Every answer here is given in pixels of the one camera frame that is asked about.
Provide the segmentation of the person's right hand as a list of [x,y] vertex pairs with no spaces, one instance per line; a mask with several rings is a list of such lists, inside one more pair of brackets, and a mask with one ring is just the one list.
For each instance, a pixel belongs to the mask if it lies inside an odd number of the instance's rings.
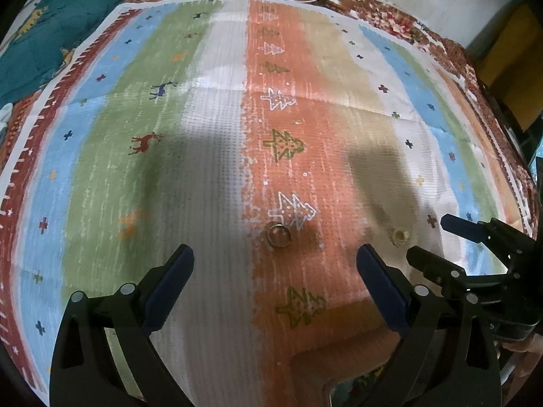
[[521,355],[513,371],[508,396],[512,398],[527,381],[543,355],[543,339],[538,333],[531,333],[520,343],[502,343],[505,350]]

